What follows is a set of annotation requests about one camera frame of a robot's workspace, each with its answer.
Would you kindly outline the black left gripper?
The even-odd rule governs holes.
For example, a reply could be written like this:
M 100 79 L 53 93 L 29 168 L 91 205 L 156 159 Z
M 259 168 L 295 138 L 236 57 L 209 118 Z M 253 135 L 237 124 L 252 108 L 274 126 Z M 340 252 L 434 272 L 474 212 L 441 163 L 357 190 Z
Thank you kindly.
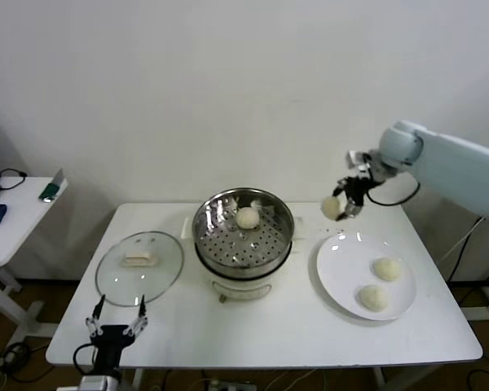
M 100 297 L 92 315 L 86 318 L 86 326 L 93 346 L 97 349 L 94 369 L 96 371 L 113 370 L 119 367 L 125 348 L 132 345 L 132 337 L 137 338 L 148 325 L 145 296 L 139 302 L 138 316 L 128 327 L 126 325 L 100 325 L 99 318 L 104 306 L 105 295 Z

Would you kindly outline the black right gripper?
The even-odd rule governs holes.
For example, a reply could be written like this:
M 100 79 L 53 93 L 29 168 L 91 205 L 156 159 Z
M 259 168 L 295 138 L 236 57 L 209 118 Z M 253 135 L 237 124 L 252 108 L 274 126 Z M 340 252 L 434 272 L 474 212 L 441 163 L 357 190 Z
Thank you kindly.
M 338 180 L 333 197 L 338 197 L 344 191 L 347 202 L 337 215 L 336 221 L 355 218 L 360 213 L 360 206 L 364 205 L 364 197 L 371 187 L 372 180 L 369 178 L 346 177 Z

